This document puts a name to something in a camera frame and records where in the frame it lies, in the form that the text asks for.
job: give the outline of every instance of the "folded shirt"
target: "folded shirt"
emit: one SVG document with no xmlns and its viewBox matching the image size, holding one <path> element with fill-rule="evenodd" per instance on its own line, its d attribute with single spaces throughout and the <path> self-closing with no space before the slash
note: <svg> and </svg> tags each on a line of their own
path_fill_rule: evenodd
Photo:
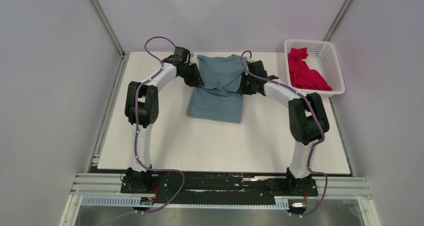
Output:
<svg viewBox="0 0 424 226">
<path fill-rule="evenodd" d="M 244 71 L 240 56 L 197 56 L 204 87 L 194 88 L 187 115 L 194 118 L 240 123 L 243 96 L 237 93 Z"/>
</svg>

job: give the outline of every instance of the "basket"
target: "basket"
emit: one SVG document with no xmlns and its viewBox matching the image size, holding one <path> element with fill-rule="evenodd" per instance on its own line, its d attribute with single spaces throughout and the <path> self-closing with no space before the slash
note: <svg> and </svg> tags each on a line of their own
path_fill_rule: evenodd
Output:
<svg viewBox="0 0 424 226">
<path fill-rule="evenodd" d="M 332 91 L 298 89 L 292 86 L 292 82 L 290 81 L 288 54 L 292 48 L 300 49 L 305 47 L 308 52 L 308 57 L 305 59 L 305 62 L 310 69 L 317 70 L 323 76 L 327 84 L 331 86 Z M 321 40 L 289 39 L 284 42 L 284 52 L 286 62 L 285 69 L 289 86 L 304 93 L 316 92 L 320 94 L 321 97 L 339 95 L 345 91 L 345 83 L 343 81 L 342 71 L 340 70 L 340 64 L 338 63 L 339 59 L 337 58 L 337 54 L 335 53 L 336 49 L 332 43 Z"/>
</svg>

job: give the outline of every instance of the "white tabletop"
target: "white tabletop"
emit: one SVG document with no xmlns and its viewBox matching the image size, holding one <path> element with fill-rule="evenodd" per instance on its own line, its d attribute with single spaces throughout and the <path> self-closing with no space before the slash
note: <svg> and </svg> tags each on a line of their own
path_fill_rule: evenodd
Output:
<svg viewBox="0 0 424 226">
<path fill-rule="evenodd" d="M 154 52 L 160 59 L 172 52 Z M 209 57 L 240 52 L 194 52 Z M 254 52 L 268 75 L 286 82 L 283 53 Z M 160 67 L 146 52 L 132 52 L 119 89 L 99 169 L 127 169 L 132 157 L 133 135 L 124 115 L 127 87 Z M 295 140 L 289 129 L 288 110 L 260 94 L 244 96 L 241 124 L 195 119 L 186 115 L 192 88 L 177 77 L 159 93 L 159 116 L 151 134 L 153 168 L 184 171 L 285 173 Z M 349 166 L 328 99 L 323 99 L 330 130 L 317 146 L 312 168 L 333 174 L 349 174 Z"/>
</svg>

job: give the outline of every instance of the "red fabric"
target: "red fabric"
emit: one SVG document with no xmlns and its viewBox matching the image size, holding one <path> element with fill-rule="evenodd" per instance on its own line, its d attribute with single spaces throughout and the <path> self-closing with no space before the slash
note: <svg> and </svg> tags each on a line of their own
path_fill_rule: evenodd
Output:
<svg viewBox="0 0 424 226">
<path fill-rule="evenodd" d="M 316 70 L 309 69 L 306 62 L 308 56 L 307 49 L 292 48 L 288 54 L 288 69 L 290 71 L 291 85 L 299 89 L 309 90 L 327 90 L 333 89 L 327 84 L 326 80 Z"/>
</svg>

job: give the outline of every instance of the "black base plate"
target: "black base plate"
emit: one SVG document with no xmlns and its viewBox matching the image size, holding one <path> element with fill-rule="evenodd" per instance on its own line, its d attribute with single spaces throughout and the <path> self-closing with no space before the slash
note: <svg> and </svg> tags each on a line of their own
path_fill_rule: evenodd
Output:
<svg viewBox="0 0 424 226">
<path fill-rule="evenodd" d="M 185 184 L 182 191 L 172 201 L 174 204 L 212 204 L 212 205 L 274 205 L 274 196 L 300 196 L 305 191 L 293 194 L 289 191 L 289 182 L 284 176 L 269 179 L 256 178 L 267 176 L 263 173 L 220 173 L 220 172 L 184 172 Z M 178 190 L 182 177 L 175 172 L 152 172 L 151 185 L 144 193 L 153 194 L 154 185 L 158 185 L 158 197 L 155 203 L 166 203 Z M 318 196 L 314 179 L 308 183 L 310 197 Z M 140 194 L 136 187 L 121 186 L 121 193 Z"/>
</svg>

